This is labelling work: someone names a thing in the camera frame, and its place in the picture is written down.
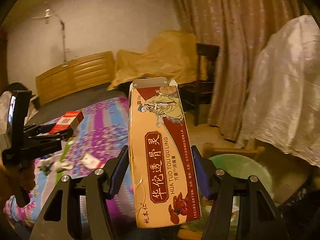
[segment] yellow plastic cover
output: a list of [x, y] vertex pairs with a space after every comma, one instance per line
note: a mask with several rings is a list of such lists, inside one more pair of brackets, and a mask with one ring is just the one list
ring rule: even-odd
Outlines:
[[196, 37], [184, 31], [165, 31], [155, 38], [145, 53], [119, 50], [116, 76], [108, 90], [141, 78], [166, 77], [178, 84], [196, 80]]

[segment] wooden headboard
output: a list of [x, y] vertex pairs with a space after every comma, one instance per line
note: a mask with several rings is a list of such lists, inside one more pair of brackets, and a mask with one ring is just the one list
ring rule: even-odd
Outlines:
[[111, 51], [78, 58], [36, 77], [40, 104], [113, 80], [115, 62]]

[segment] red and white box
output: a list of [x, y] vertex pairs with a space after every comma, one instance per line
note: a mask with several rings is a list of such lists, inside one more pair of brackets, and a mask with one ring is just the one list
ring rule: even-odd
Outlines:
[[83, 118], [82, 111], [66, 112], [49, 133], [57, 133], [68, 128], [75, 129]]

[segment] red mushroom illustration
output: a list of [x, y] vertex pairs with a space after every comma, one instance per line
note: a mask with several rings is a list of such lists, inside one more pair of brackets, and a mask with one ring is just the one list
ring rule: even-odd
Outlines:
[[186, 216], [188, 213], [188, 198], [182, 198], [182, 193], [173, 197], [173, 207], [169, 205], [170, 220], [174, 224], [179, 223], [179, 216]]

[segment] metal screw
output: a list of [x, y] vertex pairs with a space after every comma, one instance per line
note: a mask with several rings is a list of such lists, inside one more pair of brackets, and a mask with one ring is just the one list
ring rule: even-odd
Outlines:
[[63, 181], [63, 182], [66, 182], [66, 181], [68, 181], [69, 180], [69, 176], [68, 175], [64, 175], [64, 176], [62, 176], [62, 178], [61, 178], [61, 180]]
[[103, 173], [103, 169], [96, 169], [94, 171], [94, 174], [96, 174], [96, 175], [101, 175], [102, 173]]
[[250, 176], [250, 180], [252, 182], [257, 182], [258, 181], [258, 178], [256, 176]]
[[217, 169], [216, 170], [216, 174], [219, 175], [219, 176], [222, 176], [225, 174], [224, 170], [223, 169]]

